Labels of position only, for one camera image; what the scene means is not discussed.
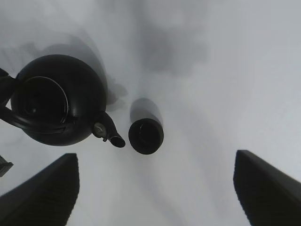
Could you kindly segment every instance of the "white surface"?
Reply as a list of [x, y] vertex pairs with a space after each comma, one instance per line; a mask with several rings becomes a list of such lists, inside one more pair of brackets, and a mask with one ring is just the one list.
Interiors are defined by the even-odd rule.
[[[81, 189], [69, 226], [246, 226], [232, 176], [249, 149], [301, 181], [301, 2], [297, 0], [2, 0], [0, 67], [70, 54], [103, 61], [108, 110], [124, 149], [94, 137], [39, 144], [0, 127], [14, 167], [3, 194], [64, 153], [79, 158]], [[130, 107], [156, 103], [165, 141], [131, 149]]]

